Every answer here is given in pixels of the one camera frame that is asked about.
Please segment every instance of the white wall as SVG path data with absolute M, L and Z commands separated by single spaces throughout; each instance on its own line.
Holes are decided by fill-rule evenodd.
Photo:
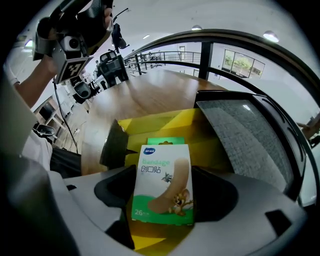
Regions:
M 270 60 L 249 50 L 226 44 L 213 44 L 211 67 L 221 70 L 225 50 L 247 55 L 265 64 L 261 78 L 245 78 L 248 82 L 270 95 L 296 121 L 306 124 L 320 109 L 307 90 L 287 71 Z M 250 90 L 222 76 L 209 74 L 209 81 L 228 90 L 250 92 Z
M 186 42 L 186 43 L 174 43 L 174 44 L 170 44 L 170 45 L 161 46 L 158 48 L 153 48 L 151 50 L 144 51 L 143 54 L 147 54 L 148 52 L 156 53 L 158 51 L 176 52 L 176 51 L 178 51 L 179 46 L 185 46 L 186 52 L 201 53 L 201 42 Z

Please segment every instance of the brand logo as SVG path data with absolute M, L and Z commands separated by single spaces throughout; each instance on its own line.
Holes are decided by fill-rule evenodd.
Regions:
M 153 147 L 146 147 L 146 148 L 144 149 L 143 153 L 144 153 L 145 155 L 151 155 L 151 154 L 153 154 L 155 151 L 156 151 L 156 149 L 153 148 Z

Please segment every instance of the hand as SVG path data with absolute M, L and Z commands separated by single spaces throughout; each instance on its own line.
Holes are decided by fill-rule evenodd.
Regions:
M 105 23 L 105 27 L 108 28 L 111 21 L 112 21 L 112 17 L 110 16 L 112 12 L 111 8 L 105 8 L 104 9 L 104 23 Z
M 105 27 L 108 28 L 112 22 L 112 17 L 110 16 L 112 9 L 106 8 L 106 7 L 104 7 L 104 8 L 105 8 L 104 9 L 104 23 L 105 23 Z M 51 28 L 49 35 L 48 35 L 48 39 L 50 39 L 50 40 L 58 39 L 57 32 L 54 28 Z M 58 68 L 57 68 L 57 65 L 55 64 L 54 60 L 51 57 L 44 55 L 42 62 L 44 62 L 44 64 L 47 66 L 49 73 L 52 75 L 52 77 L 54 77 L 58 72 Z

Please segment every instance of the black chair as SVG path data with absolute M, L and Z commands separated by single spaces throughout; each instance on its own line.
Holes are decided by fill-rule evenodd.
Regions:
M 116 52 L 113 50 L 100 56 L 98 70 L 102 73 L 109 87 L 117 84 L 116 77 L 118 77 L 121 82 L 129 79 L 123 58 L 121 55 L 117 56 Z

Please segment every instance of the white ceiling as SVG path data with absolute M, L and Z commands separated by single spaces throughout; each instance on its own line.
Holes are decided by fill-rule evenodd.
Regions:
M 52 0 L 30 22 L 22 34 L 34 36 L 37 20 L 48 16 L 62 0 Z M 130 46 L 121 51 L 123 56 L 134 49 L 174 33 L 188 31 L 194 25 L 204 29 L 228 29 L 262 36 L 267 30 L 279 37 L 279 45 L 301 58 L 320 76 L 316 55 L 291 15 L 271 0 L 114 0 L 113 15 L 125 8 L 117 23 L 121 34 Z M 96 55 L 112 49 L 107 40 Z M 20 57 L 11 58 L 13 66 L 22 63 Z

